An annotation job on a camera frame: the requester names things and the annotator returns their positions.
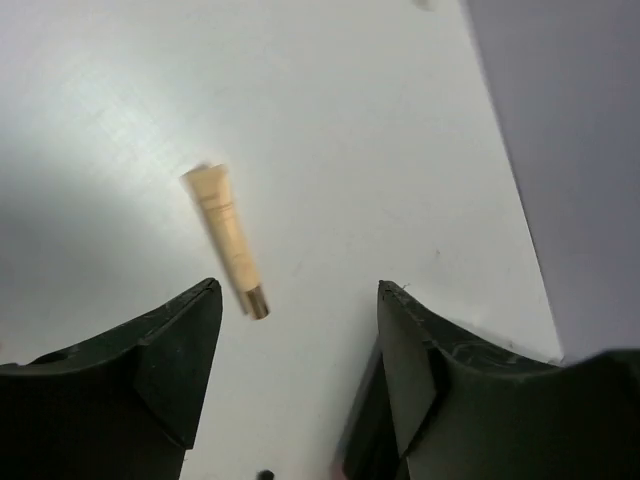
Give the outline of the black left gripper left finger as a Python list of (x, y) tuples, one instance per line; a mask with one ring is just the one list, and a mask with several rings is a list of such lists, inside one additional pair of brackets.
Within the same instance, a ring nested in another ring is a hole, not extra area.
[(176, 479), (194, 446), (222, 323), (205, 279), (80, 343), (1, 368), (5, 479)]

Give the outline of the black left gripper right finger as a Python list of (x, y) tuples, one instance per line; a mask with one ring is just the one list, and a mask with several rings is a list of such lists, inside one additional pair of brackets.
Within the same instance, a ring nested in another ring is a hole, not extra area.
[(639, 353), (566, 366), (501, 348), (392, 281), (341, 479), (635, 479)]

